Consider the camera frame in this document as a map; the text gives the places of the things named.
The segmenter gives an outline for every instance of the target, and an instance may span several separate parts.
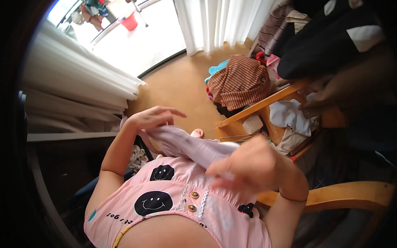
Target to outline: smiley face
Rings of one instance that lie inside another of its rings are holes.
[[[162,191],[149,191],[141,195],[134,205],[135,211],[141,216],[172,208],[172,198]]]
[[[153,169],[150,181],[171,180],[174,174],[175,170],[170,165],[160,165]]]
[[[241,213],[246,213],[246,214],[248,214],[248,216],[250,217],[250,218],[253,218],[254,217],[254,213],[252,212],[252,209],[254,208],[254,204],[251,202],[251,203],[248,203],[247,205],[241,205],[241,206],[239,206],[239,208],[238,208],[238,210],[241,212]]]

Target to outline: decorative button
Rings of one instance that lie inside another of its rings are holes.
[[[198,194],[197,192],[191,192],[191,193],[190,193],[190,196],[191,196],[193,199],[199,198],[199,194]]]
[[[191,211],[191,212],[194,212],[194,211],[196,211],[196,206],[194,206],[194,205],[187,205],[187,209],[188,209],[189,211]]]

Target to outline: beige floor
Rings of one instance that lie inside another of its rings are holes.
[[[190,133],[196,128],[204,131],[205,138],[215,139],[215,127],[225,117],[220,115],[215,105],[208,99],[205,88],[208,69],[225,61],[232,54],[247,55],[252,45],[247,40],[231,49],[227,43],[221,50],[210,56],[198,52],[184,56],[161,68],[144,79],[148,84],[139,88],[136,101],[128,102],[127,116],[156,105],[172,106],[183,111],[187,118],[175,118],[175,125]]]

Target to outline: white curtain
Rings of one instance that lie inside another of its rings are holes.
[[[47,123],[44,130],[116,131],[120,118],[114,114],[122,115],[145,84],[44,20],[23,71],[28,123]]]
[[[188,55],[255,40],[274,0],[174,0]]]

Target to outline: child's arm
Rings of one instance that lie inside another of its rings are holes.
[[[280,193],[262,219],[273,248],[291,247],[308,196],[306,177],[295,164],[285,158],[279,166],[283,168],[280,174]]]
[[[85,209],[85,217],[124,183],[124,173],[139,129],[150,129],[167,123],[173,125],[173,115],[186,117],[174,108],[157,106],[128,118],[106,152],[98,183]]]
[[[230,158],[213,163],[209,176],[230,172],[233,181],[217,178],[213,187],[260,193],[279,189],[273,206],[263,218],[272,248],[291,247],[298,221],[306,205],[308,183],[294,163],[273,150],[262,137],[241,145]]]

